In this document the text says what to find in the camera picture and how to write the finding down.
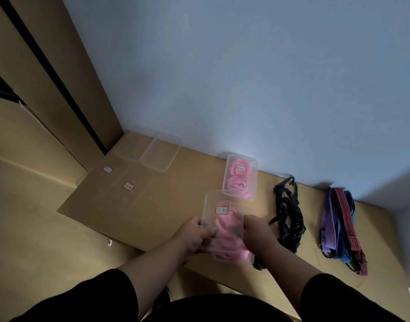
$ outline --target black strap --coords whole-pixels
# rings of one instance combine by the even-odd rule
[[[291,191],[285,187],[290,180],[291,182],[289,184],[294,186],[294,193],[291,193]],[[280,230],[278,242],[295,254],[306,228],[303,222],[302,211],[299,208],[297,183],[294,181],[294,177],[291,176],[275,185],[273,192],[275,193],[277,204],[277,216],[273,217],[268,225],[271,226],[273,223],[278,222]],[[291,219],[290,227],[287,226],[287,217]],[[259,259],[255,259],[252,266],[257,270],[265,269]]]

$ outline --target floor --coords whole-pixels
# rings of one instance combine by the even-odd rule
[[[140,254],[57,213],[73,190],[0,160],[0,321]],[[174,300],[234,292],[185,268],[169,289]]]

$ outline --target red-bordered label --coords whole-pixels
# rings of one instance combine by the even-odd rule
[[[215,207],[215,213],[218,215],[227,215],[229,213],[229,207],[227,206],[217,206]]]
[[[107,174],[111,174],[113,172],[114,169],[112,169],[109,166],[105,166],[104,168],[102,168],[104,172],[106,172]]]
[[[125,188],[125,189],[127,189],[129,192],[130,191],[132,191],[135,187],[132,185],[132,184],[130,184],[129,182],[126,182],[124,185],[123,185],[123,187]]]
[[[236,165],[235,170],[237,170],[238,172],[245,173],[245,172],[246,172],[246,167],[245,167],[245,166]]]

